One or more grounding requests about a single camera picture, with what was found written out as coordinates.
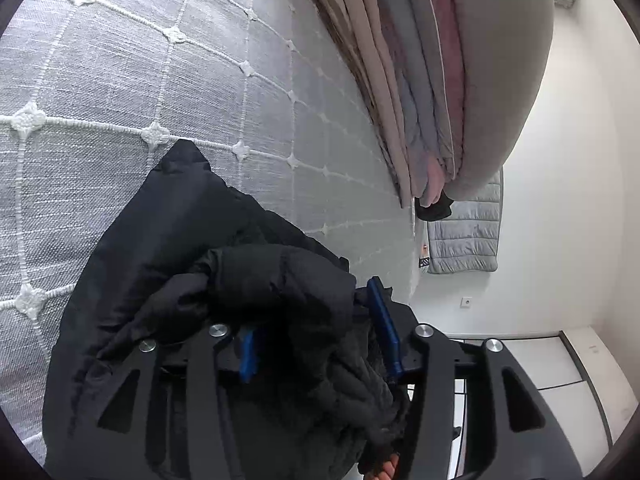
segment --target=black jacket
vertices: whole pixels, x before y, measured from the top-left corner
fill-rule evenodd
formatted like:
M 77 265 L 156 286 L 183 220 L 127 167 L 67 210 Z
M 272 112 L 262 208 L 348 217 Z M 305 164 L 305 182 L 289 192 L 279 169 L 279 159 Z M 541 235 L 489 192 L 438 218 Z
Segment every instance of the black jacket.
M 244 474 L 342 478 L 367 441 L 401 436 L 407 404 L 383 379 L 347 269 L 179 140 L 102 236 L 65 309 L 44 399 L 46 469 L 68 478 L 84 406 L 141 339 L 179 343 L 211 321 L 267 319 L 276 328 L 258 375 L 228 386 Z M 162 475 L 184 476 L 177 469 Z

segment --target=human hand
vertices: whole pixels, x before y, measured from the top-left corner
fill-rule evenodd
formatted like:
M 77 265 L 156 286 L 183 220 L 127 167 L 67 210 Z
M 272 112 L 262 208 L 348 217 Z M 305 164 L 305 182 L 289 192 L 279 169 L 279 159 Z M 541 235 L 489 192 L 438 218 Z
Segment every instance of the human hand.
M 381 472 L 377 475 L 367 473 L 364 480 L 392 480 L 396 474 L 396 467 L 398 467 L 398 455 L 394 453 L 391 455 L 391 460 L 388 460 L 382 465 Z

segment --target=metal screw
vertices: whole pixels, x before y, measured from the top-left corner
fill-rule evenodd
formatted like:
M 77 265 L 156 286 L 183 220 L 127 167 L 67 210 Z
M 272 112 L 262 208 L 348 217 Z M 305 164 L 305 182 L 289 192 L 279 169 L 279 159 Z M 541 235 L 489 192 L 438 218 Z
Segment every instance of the metal screw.
M 143 339 L 138 346 L 141 352 L 153 352 L 156 349 L 156 342 L 153 339 Z
M 415 333 L 419 337 L 431 337 L 433 335 L 433 326 L 427 325 L 426 323 L 420 324 L 415 327 Z
M 209 335 L 213 337 L 222 337 L 226 335 L 228 328 L 225 324 L 217 323 L 209 327 Z
M 486 342 L 486 348 L 489 352 L 501 352 L 504 345 L 499 339 L 488 339 Z

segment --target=grid pattern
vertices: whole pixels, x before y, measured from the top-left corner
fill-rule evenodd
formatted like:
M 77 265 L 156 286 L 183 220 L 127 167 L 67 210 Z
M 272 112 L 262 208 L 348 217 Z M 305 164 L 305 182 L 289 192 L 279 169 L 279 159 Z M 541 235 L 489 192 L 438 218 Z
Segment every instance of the grid pattern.
M 25 0 L 0 82 L 0 406 L 40 461 L 66 300 L 177 139 L 408 301 L 412 215 L 311 0 Z

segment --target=stack of bedding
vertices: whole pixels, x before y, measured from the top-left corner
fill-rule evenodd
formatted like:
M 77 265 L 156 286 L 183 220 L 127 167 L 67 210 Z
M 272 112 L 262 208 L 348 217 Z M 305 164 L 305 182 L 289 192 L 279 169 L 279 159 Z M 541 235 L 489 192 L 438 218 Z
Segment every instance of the stack of bedding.
M 553 0 L 318 0 L 403 205 L 473 196 L 538 93 Z

